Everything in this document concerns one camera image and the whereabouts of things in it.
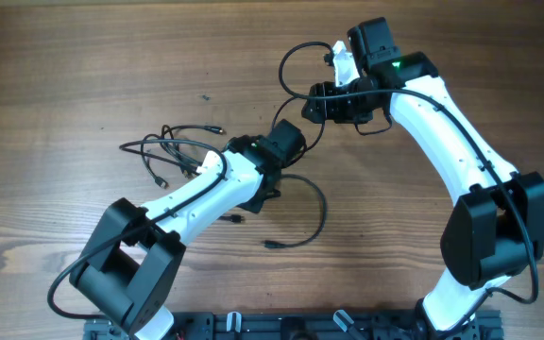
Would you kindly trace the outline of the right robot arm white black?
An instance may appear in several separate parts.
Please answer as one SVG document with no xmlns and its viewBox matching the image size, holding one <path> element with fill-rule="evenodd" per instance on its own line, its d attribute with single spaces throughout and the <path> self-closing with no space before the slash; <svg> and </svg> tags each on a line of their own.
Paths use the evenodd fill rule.
<svg viewBox="0 0 544 340">
<path fill-rule="evenodd" d="M 543 177 L 521 174 L 500 156 L 457 108 L 429 58 L 400 52 L 384 18 L 350 29 L 324 60 L 334 78 L 311 87 L 303 117 L 359 127 L 382 110 L 414 138 L 449 192 L 445 270 L 419 304 L 429 334 L 447 338 L 471 325 L 484 301 L 523 271 L 533 303 L 544 254 Z"/>
</svg>

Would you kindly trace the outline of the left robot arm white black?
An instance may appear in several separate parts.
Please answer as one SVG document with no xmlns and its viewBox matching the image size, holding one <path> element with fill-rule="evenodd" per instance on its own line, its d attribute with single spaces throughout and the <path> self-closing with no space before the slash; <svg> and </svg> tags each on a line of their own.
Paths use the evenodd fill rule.
<svg viewBox="0 0 544 340">
<path fill-rule="evenodd" d="M 70 283 L 125 334 L 163 338 L 174 323 L 164 302 L 186 247 L 235 207 L 257 213 L 304 143 L 301 131 L 281 120 L 266 136 L 235 137 L 224 151 L 208 152 L 198 176 L 165 197 L 141 206 L 115 201 Z"/>
</svg>

